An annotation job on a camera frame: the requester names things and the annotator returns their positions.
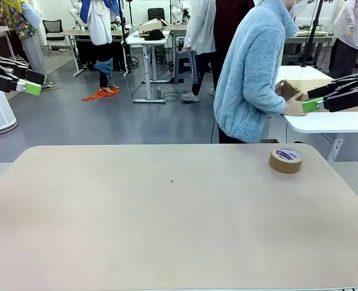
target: brown packing tape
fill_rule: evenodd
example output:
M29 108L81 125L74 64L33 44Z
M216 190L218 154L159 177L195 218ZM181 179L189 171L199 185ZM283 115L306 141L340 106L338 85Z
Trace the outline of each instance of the brown packing tape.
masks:
M297 150L282 148L270 153L269 166L280 173L295 174L300 171L302 157Z

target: plaid shirt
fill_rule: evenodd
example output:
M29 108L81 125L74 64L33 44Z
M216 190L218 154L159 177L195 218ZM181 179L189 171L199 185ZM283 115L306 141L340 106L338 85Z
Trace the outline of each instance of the plaid shirt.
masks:
M4 21L6 22L6 24L9 28L14 28L13 24L10 23L8 17L6 17L6 12L5 12L5 8L4 8L4 0L0 0L0 25L4 24Z

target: stool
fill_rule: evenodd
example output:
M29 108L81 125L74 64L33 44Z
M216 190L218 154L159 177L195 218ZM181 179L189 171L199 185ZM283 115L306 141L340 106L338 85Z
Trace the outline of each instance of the stool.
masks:
M174 84L178 85L180 79L185 79L187 74L184 73L184 64L189 62L191 66L191 77L193 84L199 83L200 72L196 65L196 52L190 50L188 52L176 52L174 55Z

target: cardboard box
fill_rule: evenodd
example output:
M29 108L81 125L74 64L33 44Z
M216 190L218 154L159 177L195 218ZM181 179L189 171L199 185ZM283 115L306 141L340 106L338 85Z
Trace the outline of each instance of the cardboard box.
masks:
M304 101L308 99L307 92L319 87L323 87L327 85L331 80L287 80L282 86L281 96L285 98L285 100L289 100L291 97L298 93L303 93L300 101ZM343 110L344 112L358 112L358 106L350 109ZM316 112L329 112L328 110L318 110Z
M163 26L168 25L168 23L166 23L163 19L161 20L157 20L152 19L149 20L148 22L144 23L144 24L140 24L140 26L138 27L139 33L140 35L144 35L148 32L151 32L152 30L155 29L160 29L162 30Z

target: white shirt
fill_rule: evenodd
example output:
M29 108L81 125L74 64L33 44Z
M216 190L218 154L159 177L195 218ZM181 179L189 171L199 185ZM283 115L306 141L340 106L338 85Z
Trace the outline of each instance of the white shirt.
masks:
M193 1L184 47L191 47L198 55L216 51L214 39L215 14L215 0Z
M350 27L354 29L352 37L349 35ZM335 37L358 50L358 0L346 1L332 29Z
M94 45L111 44L110 16L110 9L102 0L91 0L87 25Z

